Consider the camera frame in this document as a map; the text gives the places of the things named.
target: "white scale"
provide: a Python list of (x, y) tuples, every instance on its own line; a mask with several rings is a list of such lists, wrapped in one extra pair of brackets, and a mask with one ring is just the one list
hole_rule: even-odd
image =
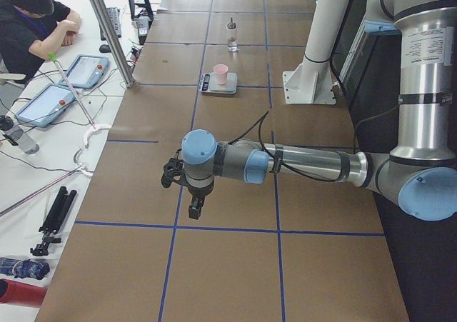
[(214, 73), (202, 74), (199, 83), (199, 91), (204, 94), (226, 94), (233, 95), (236, 93), (236, 84), (238, 77), (233, 72), (227, 73), (227, 82), (223, 85), (217, 84)]

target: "cup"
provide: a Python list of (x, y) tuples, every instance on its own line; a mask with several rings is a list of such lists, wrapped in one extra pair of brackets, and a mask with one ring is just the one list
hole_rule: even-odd
[(219, 85), (224, 85), (227, 82), (227, 73), (229, 67), (225, 64), (217, 64), (213, 67), (213, 73), (216, 76), (216, 82)]
[(20, 281), (0, 280), (0, 303), (39, 308), (47, 289)]

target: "keyboard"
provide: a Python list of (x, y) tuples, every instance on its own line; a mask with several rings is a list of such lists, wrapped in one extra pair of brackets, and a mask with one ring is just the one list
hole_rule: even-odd
[[(119, 9), (117, 9), (115, 6), (110, 6), (109, 8), (106, 8), (106, 12), (108, 13), (109, 21), (113, 24), (114, 31), (116, 31), (116, 35), (118, 38), (121, 37), (121, 22), (119, 21)], [(100, 39), (101, 40), (106, 40), (103, 31), (101, 30), (100, 27)]]

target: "pink cup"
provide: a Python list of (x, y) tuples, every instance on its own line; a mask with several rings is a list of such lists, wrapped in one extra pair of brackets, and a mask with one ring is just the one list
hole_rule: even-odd
[(213, 67), (214, 75), (216, 76), (217, 84), (224, 85), (227, 82), (227, 73), (229, 67), (225, 64), (217, 64)]

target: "bottle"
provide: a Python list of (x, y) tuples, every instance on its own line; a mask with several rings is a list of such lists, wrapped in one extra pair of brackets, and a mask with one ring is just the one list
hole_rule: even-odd
[(40, 149), (40, 146), (21, 127), (14, 124), (11, 117), (0, 116), (0, 129), (4, 131), (4, 136), (11, 145), (18, 146), (25, 154), (33, 154)]
[(227, 23), (227, 47), (229, 51), (238, 51), (238, 40), (236, 40), (236, 23), (233, 22), (233, 17)]

